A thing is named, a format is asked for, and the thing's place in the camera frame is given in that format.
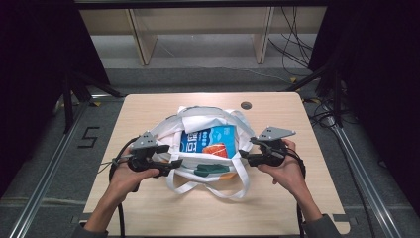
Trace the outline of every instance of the right hand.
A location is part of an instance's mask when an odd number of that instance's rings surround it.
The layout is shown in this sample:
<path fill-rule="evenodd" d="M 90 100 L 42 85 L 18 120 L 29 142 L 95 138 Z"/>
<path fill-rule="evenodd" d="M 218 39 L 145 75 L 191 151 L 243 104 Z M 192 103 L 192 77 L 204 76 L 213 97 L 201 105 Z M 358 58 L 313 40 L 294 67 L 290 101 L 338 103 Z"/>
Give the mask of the right hand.
<path fill-rule="evenodd" d="M 296 151 L 296 144 L 294 142 L 287 139 L 282 139 L 282 141 L 288 148 Z M 279 183 L 294 196 L 297 195 L 301 188 L 307 189 L 298 162 L 290 156 L 286 156 L 283 163 L 278 167 L 263 164 L 258 165 L 258 169 L 272 176 L 272 184 Z"/>

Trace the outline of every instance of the black curtain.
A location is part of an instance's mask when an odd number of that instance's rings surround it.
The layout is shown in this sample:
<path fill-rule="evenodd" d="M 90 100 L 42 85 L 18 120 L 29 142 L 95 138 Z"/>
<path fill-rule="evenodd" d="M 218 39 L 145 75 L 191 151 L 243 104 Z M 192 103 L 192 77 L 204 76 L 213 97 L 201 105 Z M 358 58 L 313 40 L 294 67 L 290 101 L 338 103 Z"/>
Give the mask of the black curtain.
<path fill-rule="evenodd" d="M 72 1 L 40 2 L 0 1 L 0 195 L 42 139 L 65 76 L 75 80 L 77 70 L 109 84 Z"/>
<path fill-rule="evenodd" d="M 357 47 L 338 70 L 354 111 L 420 216 L 420 2 L 371 4 L 363 16 L 363 28 L 352 36 Z M 327 10 L 309 65 L 312 70 L 324 65 L 336 50 L 342 26 L 361 6 Z"/>

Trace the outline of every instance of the bag handle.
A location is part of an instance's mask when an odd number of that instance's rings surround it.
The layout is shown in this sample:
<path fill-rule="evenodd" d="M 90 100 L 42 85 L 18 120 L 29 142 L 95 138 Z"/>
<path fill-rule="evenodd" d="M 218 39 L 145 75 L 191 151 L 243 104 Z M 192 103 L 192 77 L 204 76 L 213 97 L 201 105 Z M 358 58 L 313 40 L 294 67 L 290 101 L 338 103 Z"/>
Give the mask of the bag handle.
<path fill-rule="evenodd" d="M 176 161 L 178 160 L 179 157 L 178 155 L 173 155 L 173 157 L 171 157 L 171 161 Z M 175 193 L 177 194 L 183 194 L 186 193 L 190 190 L 192 190 L 193 188 L 197 187 L 198 185 L 202 184 L 204 185 L 209 191 L 211 191 L 213 194 L 215 194 L 216 196 L 220 197 L 220 198 L 242 198 L 245 196 L 245 194 L 247 193 L 248 189 L 250 188 L 250 179 L 248 177 L 247 171 L 244 167 L 244 164 L 242 164 L 241 162 L 241 158 L 240 157 L 235 157 L 232 158 L 232 163 L 237 171 L 237 174 L 243 184 L 243 188 L 241 190 L 239 190 L 238 192 L 236 192 L 235 194 L 232 195 L 226 195 L 222 192 L 220 192 L 219 190 L 217 190 L 216 188 L 214 188 L 212 185 L 206 183 L 206 182 L 199 182 L 199 181 L 188 181 L 187 183 L 183 184 L 182 186 L 179 187 L 175 187 L 174 185 L 174 176 L 175 176 L 175 170 L 171 170 L 169 175 L 166 177 L 166 185 L 167 187 L 169 187 L 171 190 L 173 190 Z"/>

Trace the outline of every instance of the black cable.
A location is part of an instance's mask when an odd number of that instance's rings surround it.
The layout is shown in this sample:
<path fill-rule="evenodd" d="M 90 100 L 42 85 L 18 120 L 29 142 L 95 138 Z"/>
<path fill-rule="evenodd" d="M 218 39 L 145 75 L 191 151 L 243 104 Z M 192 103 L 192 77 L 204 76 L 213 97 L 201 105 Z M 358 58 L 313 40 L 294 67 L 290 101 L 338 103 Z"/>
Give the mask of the black cable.
<path fill-rule="evenodd" d="M 118 204 L 118 216 L 120 217 L 120 237 L 126 237 L 126 225 L 124 222 L 124 209 L 123 203 Z"/>
<path fill-rule="evenodd" d="M 305 64 L 305 61 L 303 61 L 302 59 L 299 59 L 298 57 L 294 56 L 293 54 L 285 51 L 284 49 L 282 49 L 281 47 L 279 47 L 278 45 L 276 45 L 270 38 L 268 38 L 269 42 L 275 47 L 276 50 L 278 50 L 279 52 L 281 52 L 282 54 L 286 55 L 287 57 L 289 57 L 291 60 L 299 63 L 301 66 L 307 67 L 307 65 Z"/>
<path fill-rule="evenodd" d="M 105 169 L 107 169 L 111 164 L 112 164 L 112 162 L 102 163 L 101 166 L 104 166 L 104 165 L 106 165 L 106 166 L 104 168 L 102 168 L 102 170 L 100 170 L 98 172 L 98 174 L 101 174 L 103 171 L 105 171 Z"/>
<path fill-rule="evenodd" d="M 112 175 L 114 174 L 115 170 L 117 170 L 121 155 L 123 155 L 123 153 L 127 149 L 127 147 L 129 147 L 130 144 L 135 142 L 137 139 L 138 139 L 138 137 L 133 138 L 129 142 L 127 142 L 126 145 L 124 145 L 124 147 L 118 153 L 117 157 L 115 159 L 113 159 L 112 162 L 109 162 L 108 165 L 105 167 L 105 168 L 107 168 L 109 165 L 111 165 L 111 169 L 109 170 L 109 181 L 110 182 L 111 182 L 111 179 L 112 179 Z M 123 204 L 122 203 L 118 204 L 118 216 L 120 218 L 120 237 L 125 238 L 126 237 L 126 225 L 125 225 L 125 222 L 124 222 L 124 209 L 123 209 Z"/>
<path fill-rule="evenodd" d="M 293 26 L 295 26 L 296 25 L 296 10 L 295 10 L 296 8 L 295 7 L 293 7 Z M 288 20 L 288 18 L 287 18 L 287 16 L 286 16 L 286 14 L 284 13 L 284 9 L 281 7 L 281 12 L 283 13 L 283 15 L 284 15 L 284 18 L 285 18 L 285 20 L 287 21 L 287 24 L 288 24 L 288 26 L 289 26 L 289 28 L 290 28 L 290 33 L 289 33 L 289 36 L 288 36 L 288 38 L 286 38 L 287 39 L 287 41 L 286 41 L 286 44 L 285 44 L 285 46 L 284 46 L 284 52 L 286 52 L 286 49 L 287 49 L 287 45 L 288 45 L 288 43 L 291 41 L 290 40 L 290 38 L 291 38 L 291 36 L 293 35 L 294 37 L 295 37 L 295 39 L 297 40 L 297 42 L 299 43 L 299 38 L 296 36 L 296 34 L 294 34 L 294 30 L 293 30 L 293 27 L 292 27 L 292 25 L 290 24 L 290 21 Z M 301 45 L 300 45 L 300 43 L 298 44 L 298 46 L 299 46 L 299 49 L 300 49 L 300 51 L 301 51 L 301 53 L 302 53 L 302 56 L 303 56 L 303 63 L 304 63 L 304 65 L 302 65 L 301 63 L 301 65 L 302 66 L 304 66 L 304 67 L 308 67 L 308 63 L 306 62 L 306 58 L 305 58 L 305 56 L 304 56 L 304 51 L 302 51 L 302 48 L 301 48 Z M 298 74 L 298 73 L 293 73 L 293 72 L 291 72 L 291 71 L 289 71 L 289 70 L 287 70 L 286 69 L 286 67 L 285 67 L 285 65 L 284 65 L 284 54 L 281 56 L 281 64 L 282 64 L 282 66 L 283 66 L 283 69 L 286 71 L 286 72 L 288 72 L 288 73 L 290 73 L 290 74 L 292 74 L 292 75 L 296 75 L 296 76 L 308 76 L 308 75 L 303 75 L 303 74 Z"/>
<path fill-rule="evenodd" d="M 323 112 L 323 113 L 326 113 L 325 115 L 323 115 L 323 117 L 327 117 L 327 115 L 328 115 L 328 113 L 330 113 L 331 115 L 329 115 L 329 116 L 333 116 L 334 114 L 332 113 L 332 111 L 331 111 L 331 109 L 330 109 L 330 111 L 327 111 L 327 112 Z M 352 169 L 352 167 L 351 167 L 351 165 L 350 165 L 350 162 L 349 162 L 349 158 L 347 157 L 347 154 L 346 154 L 346 152 L 345 152 L 345 149 L 343 148 L 343 145 L 342 145 L 342 143 L 341 143 L 341 141 L 340 141 L 340 138 L 339 138 L 339 136 L 337 135 L 337 133 L 332 129 L 332 127 L 335 125 L 335 123 L 333 124 L 333 125 L 331 125 L 331 126 L 327 126 L 327 125 L 325 125 L 325 124 L 323 124 L 322 122 L 319 122 L 319 124 L 320 124 L 320 126 L 321 127 L 323 127 L 323 128 L 328 128 L 333 134 L 334 134 L 334 136 L 336 137 L 336 139 L 337 139 L 337 143 L 338 143 L 338 145 L 339 145 L 339 147 L 340 147 L 340 150 L 342 151 L 342 153 L 343 153 L 343 156 L 344 156 L 344 159 L 345 159 L 345 161 L 346 161 L 346 165 L 347 165 L 347 167 L 348 167 L 348 169 L 349 169 L 349 173 L 350 173 L 350 176 L 351 176 L 351 178 L 352 178 L 352 181 L 353 181 L 353 184 L 355 185 L 355 188 L 356 188 L 356 191 L 357 191 L 357 193 L 358 193 L 358 196 L 359 196 L 359 198 L 360 198 L 360 200 L 361 200 L 361 202 L 362 202 L 362 206 L 363 206 L 363 208 L 364 208 L 364 211 L 365 211 L 365 215 L 366 215 L 366 217 L 367 217 L 367 224 L 368 224 L 368 227 L 369 227 L 369 230 L 370 230 L 370 234 L 371 234 L 371 237 L 372 238 L 374 238 L 375 237 L 375 235 L 374 235 L 374 231 L 373 231 L 373 225 L 372 225 L 372 223 L 371 223 L 371 218 L 370 218 L 370 215 L 369 215 L 369 213 L 368 213 L 368 208 L 367 208 L 367 205 L 366 205 L 366 203 L 365 203 L 365 200 L 364 200 L 364 198 L 363 198 L 363 195 L 362 195 L 362 192 L 361 192 L 361 189 L 360 189 L 360 187 L 359 187 L 359 184 L 358 184 L 358 182 L 356 181 L 356 177 L 355 177 L 355 173 L 353 172 L 353 169 Z"/>
<path fill-rule="evenodd" d="M 334 105 L 334 99 L 328 99 L 328 100 L 326 100 L 325 102 L 323 102 L 323 103 L 321 103 L 321 106 L 323 105 L 323 106 L 325 106 L 329 111 L 331 111 L 331 113 L 332 113 L 332 111 L 333 111 L 333 107 L 329 104 L 329 103 L 331 103 L 331 104 L 333 104 Z M 348 109 L 348 108 L 350 108 L 346 103 L 343 103 L 344 104 L 344 106 L 345 106 L 345 108 L 344 109 L 341 109 L 340 108 L 340 116 L 343 116 L 343 115 L 345 115 L 345 114 L 348 114 L 348 113 L 351 113 L 352 112 L 352 110 L 350 110 L 350 109 Z M 359 124 L 359 122 L 358 121 L 356 121 L 356 122 L 351 122 L 351 121 L 348 121 L 348 120 L 346 120 L 346 118 L 344 118 L 344 117 L 340 117 L 340 119 L 342 120 L 342 121 L 344 121 L 344 122 L 347 122 L 347 123 L 349 123 L 349 124 L 354 124 L 354 125 L 357 125 L 357 124 Z"/>
<path fill-rule="evenodd" d="M 341 151 L 342 151 L 342 153 L 343 153 L 343 155 L 344 155 L 344 158 L 345 158 L 345 161 L 346 161 L 347 167 L 349 168 L 350 176 L 352 177 L 353 184 L 355 185 L 355 188 L 356 188 L 356 191 L 357 191 L 357 193 L 358 193 L 358 196 L 359 196 L 359 198 L 361 199 L 362 206 L 363 206 L 363 208 L 364 208 L 365 215 L 366 215 L 366 217 L 367 217 L 367 224 L 368 224 L 368 227 L 369 227 L 369 230 L 370 230 L 371 237 L 372 237 L 372 238 L 374 238 L 374 237 L 375 237 L 375 235 L 374 235 L 373 225 L 372 225 L 372 223 L 371 223 L 370 214 L 368 213 L 368 208 L 367 208 L 367 205 L 366 205 L 366 203 L 365 203 L 365 200 L 364 200 L 364 198 L 363 198 L 363 196 L 362 196 L 362 192 L 361 192 L 361 189 L 360 189 L 360 187 L 359 187 L 359 184 L 358 184 L 358 182 L 356 181 L 356 178 L 355 178 L 355 173 L 353 172 L 353 169 L 352 169 L 352 167 L 350 166 L 349 158 L 347 157 L 347 154 L 346 154 L 346 152 L 344 151 L 343 145 L 342 145 L 342 143 L 340 142 L 340 138 L 339 138 L 339 136 L 337 135 L 337 133 L 336 133 L 336 132 L 335 132 L 332 128 L 329 128 L 329 129 L 330 129 L 330 131 L 331 131 L 331 132 L 333 132 L 334 136 L 336 137 L 336 139 L 337 139 L 337 143 L 339 144 L 340 149 L 341 149 Z"/>
<path fill-rule="evenodd" d="M 287 39 L 287 37 L 283 34 L 283 33 L 280 33 L 281 34 L 281 36 L 282 37 L 284 37 L 285 39 Z M 292 40 L 290 40 L 293 44 L 295 44 L 295 45 L 299 45 L 299 44 L 302 44 L 303 46 L 302 47 L 304 47 L 304 48 L 306 48 L 306 49 L 308 49 L 309 51 L 313 51 L 313 47 L 311 47 L 311 46 L 309 46 L 309 45 L 307 45 L 306 43 L 304 43 L 304 42 L 301 42 L 301 43 L 299 43 L 299 42 L 295 42 L 295 41 L 292 41 Z"/>
<path fill-rule="evenodd" d="M 334 116 L 334 113 L 333 113 L 333 109 L 332 109 L 332 107 L 330 106 L 330 103 L 334 103 L 334 100 L 333 99 L 331 99 L 331 98 L 329 98 L 329 99 L 323 99 L 322 100 L 322 102 L 320 103 L 320 105 L 315 109 L 315 111 L 314 111 L 314 115 L 313 116 L 309 116 L 308 115 L 308 118 L 310 119 L 310 120 L 312 120 L 313 122 L 311 123 L 311 125 L 312 125 L 312 127 L 313 126 L 315 126 L 315 125 L 317 125 L 317 124 L 319 124 L 321 127 L 323 127 L 323 128 L 328 128 L 328 127 L 334 127 L 335 125 L 336 125 L 336 123 L 334 122 L 334 124 L 333 125 L 327 125 L 327 124 L 324 124 L 322 121 L 324 120 L 324 119 L 326 119 L 326 118 L 328 118 L 328 117 L 330 117 L 330 116 Z M 317 114 L 317 111 L 319 110 L 319 108 L 320 107 L 322 107 L 322 106 L 324 106 L 325 108 L 327 108 L 327 110 L 325 111 L 325 112 L 321 112 L 321 113 L 318 113 Z M 345 114 L 347 114 L 347 113 L 350 113 L 351 112 L 351 110 L 350 109 L 340 109 L 340 115 L 345 115 Z"/>
<path fill-rule="evenodd" d="M 291 35 L 293 34 L 294 38 L 295 38 L 295 39 L 296 39 L 296 41 L 298 42 L 299 50 L 300 50 L 300 53 L 301 53 L 301 54 L 302 54 L 302 56 L 303 56 L 304 61 L 305 61 L 306 63 L 308 63 L 308 62 L 306 61 L 305 56 L 306 56 L 308 59 L 309 59 L 309 56 L 306 54 L 306 51 L 303 49 L 303 47 L 302 47 L 302 45 L 301 45 L 301 40 L 300 40 L 300 38 L 299 38 L 299 37 L 298 37 L 298 35 L 297 35 L 297 24 L 296 24 L 297 8 L 296 8 L 296 7 L 293 7 L 293 23 L 292 23 L 292 24 L 290 24 L 290 21 L 288 20 L 288 18 L 287 18 L 287 16 L 286 16 L 286 14 L 284 13 L 284 9 L 283 9 L 283 7 L 281 7 L 281 12 L 283 13 L 284 18 L 285 18 L 285 20 L 286 20 L 286 22 L 287 22 L 287 25 L 288 25 L 288 26 L 289 26 L 289 28 L 290 28 L 290 34 L 289 34 L 288 41 L 289 41 L 289 42 L 291 41 L 291 40 L 290 40 L 290 37 L 291 37 Z"/>
<path fill-rule="evenodd" d="M 303 160 L 300 159 L 299 155 L 292 149 L 290 148 L 286 148 L 287 152 L 286 155 L 290 156 L 291 158 L 295 159 L 299 165 L 300 171 L 302 172 L 302 176 L 303 179 L 306 179 L 306 168 L 305 165 L 303 164 Z M 302 209 L 300 208 L 299 204 L 296 203 L 296 214 L 297 214 L 297 223 L 298 223 L 298 227 L 299 227 L 299 236 L 300 238 L 304 238 L 305 237 L 305 230 L 303 229 L 303 214 L 302 214 Z"/>

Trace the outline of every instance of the finger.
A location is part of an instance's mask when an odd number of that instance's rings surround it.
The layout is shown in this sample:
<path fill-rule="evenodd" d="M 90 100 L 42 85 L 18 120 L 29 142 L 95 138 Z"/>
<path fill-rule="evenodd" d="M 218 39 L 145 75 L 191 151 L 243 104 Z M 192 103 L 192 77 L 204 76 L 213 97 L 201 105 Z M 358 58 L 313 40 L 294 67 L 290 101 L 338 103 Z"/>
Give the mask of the finger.
<path fill-rule="evenodd" d="M 118 165 L 119 166 L 122 166 L 122 165 L 127 165 L 127 162 L 129 161 L 129 159 L 128 158 L 120 158 L 119 160 L 118 160 Z"/>
<path fill-rule="evenodd" d="M 158 169 L 148 169 L 142 172 L 137 172 L 136 173 L 136 179 L 138 182 L 142 181 L 143 179 L 147 179 L 150 177 L 155 177 L 159 174 L 159 170 Z"/>
<path fill-rule="evenodd" d="M 123 154 L 121 154 L 121 156 L 126 156 L 126 155 L 129 155 L 130 153 L 131 153 L 131 150 L 130 150 L 130 146 L 128 146 L 127 148 L 126 148 L 126 150 L 124 150 L 124 152 L 123 152 Z"/>
<path fill-rule="evenodd" d="M 261 172 L 268 173 L 270 170 L 270 166 L 266 164 L 257 165 L 257 169 L 259 169 Z"/>
<path fill-rule="evenodd" d="M 296 151 L 296 144 L 290 140 L 287 139 L 282 139 L 284 144 L 286 144 L 286 146 L 290 149 L 292 149 L 293 151 Z"/>

